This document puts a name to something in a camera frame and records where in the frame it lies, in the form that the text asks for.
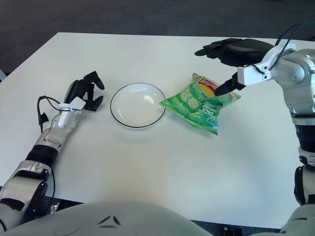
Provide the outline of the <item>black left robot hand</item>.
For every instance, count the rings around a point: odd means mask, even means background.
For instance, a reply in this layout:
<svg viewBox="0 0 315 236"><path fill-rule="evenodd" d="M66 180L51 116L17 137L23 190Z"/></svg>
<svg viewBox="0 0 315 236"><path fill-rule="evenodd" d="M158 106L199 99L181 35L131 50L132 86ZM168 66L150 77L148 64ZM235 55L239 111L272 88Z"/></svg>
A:
<svg viewBox="0 0 315 236"><path fill-rule="evenodd" d="M104 97L99 96L94 100L94 87L95 85L100 89L104 90L104 84L99 78L96 71L93 71L81 80L75 80L70 86L66 93L64 103L69 104L76 97L79 97L86 102L83 107L84 110L95 112L103 102Z"/></svg>

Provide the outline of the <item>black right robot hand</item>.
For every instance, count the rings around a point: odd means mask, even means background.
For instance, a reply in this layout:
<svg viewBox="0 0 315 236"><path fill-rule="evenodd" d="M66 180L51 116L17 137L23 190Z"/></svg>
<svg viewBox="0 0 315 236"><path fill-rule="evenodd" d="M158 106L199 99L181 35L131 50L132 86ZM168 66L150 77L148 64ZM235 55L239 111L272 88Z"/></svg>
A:
<svg viewBox="0 0 315 236"><path fill-rule="evenodd" d="M266 79L268 67L259 68L257 64L272 48L273 45L255 39L228 38L205 45L194 54L219 59L228 66L253 68L256 77Z"/></svg>

